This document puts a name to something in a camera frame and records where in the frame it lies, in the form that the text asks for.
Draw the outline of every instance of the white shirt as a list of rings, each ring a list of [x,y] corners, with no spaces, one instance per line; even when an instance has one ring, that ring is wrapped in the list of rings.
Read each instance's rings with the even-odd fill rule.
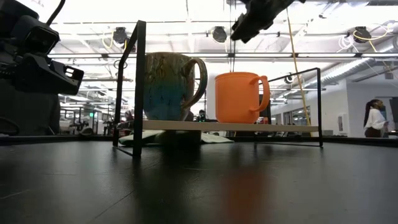
[[[377,109],[371,109],[369,112],[368,122],[365,125],[365,129],[374,128],[376,130],[382,130],[386,119],[383,117],[381,112]]]

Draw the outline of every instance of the mug handle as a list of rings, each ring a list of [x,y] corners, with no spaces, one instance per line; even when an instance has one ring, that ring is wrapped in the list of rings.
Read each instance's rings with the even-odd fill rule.
[[[256,78],[253,78],[250,82],[249,82],[249,84],[250,85],[254,85],[256,82],[258,82],[259,80],[261,80],[261,82],[262,82],[262,86],[263,86],[263,91],[264,91],[264,93],[262,94],[262,101],[261,101],[261,104],[260,104],[260,106],[258,107],[258,108],[250,108],[249,109],[249,111],[250,112],[260,112],[260,111],[263,111],[263,110],[265,110],[266,108],[267,108],[267,106],[268,106],[268,103],[269,103],[269,96],[270,96],[270,91],[269,91],[269,83],[268,83],[268,78],[265,76],[265,75],[263,75],[263,76],[260,76],[260,77],[256,77]]]
[[[194,94],[192,99],[186,101],[182,105],[182,109],[187,109],[197,103],[200,98],[205,94],[206,87],[207,87],[207,69],[205,63],[200,60],[199,58],[191,58],[182,68],[183,75],[189,75],[195,64],[198,64],[199,71],[200,71],[200,82],[199,82],[199,89]]]

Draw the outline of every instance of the table surface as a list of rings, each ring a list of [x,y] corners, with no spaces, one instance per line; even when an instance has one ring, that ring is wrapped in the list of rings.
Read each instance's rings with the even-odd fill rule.
[[[1,223],[397,223],[398,150],[325,144],[0,147]]]

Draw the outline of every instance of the black hair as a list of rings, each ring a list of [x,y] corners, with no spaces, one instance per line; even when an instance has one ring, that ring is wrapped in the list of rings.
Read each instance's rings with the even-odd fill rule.
[[[372,107],[372,106],[374,107],[374,105],[375,105],[378,101],[380,101],[380,100],[374,99],[374,100],[371,100],[371,101],[369,101],[369,102],[366,103],[366,107],[365,107],[365,119],[364,119],[364,121],[363,121],[363,126],[364,126],[364,127],[366,126],[366,123],[368,122],[369,113],[370,113],[370,111],[371,111],[371,107]]]

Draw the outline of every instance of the wooden shelf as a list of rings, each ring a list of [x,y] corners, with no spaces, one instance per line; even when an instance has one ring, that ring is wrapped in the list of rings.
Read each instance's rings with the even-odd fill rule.
[[[199,123],[186,121],[142,121],[144,130],[181,130],[181,131],[290,131],[318,132],[318,126],[271,125],[271,124],[229,124]]]

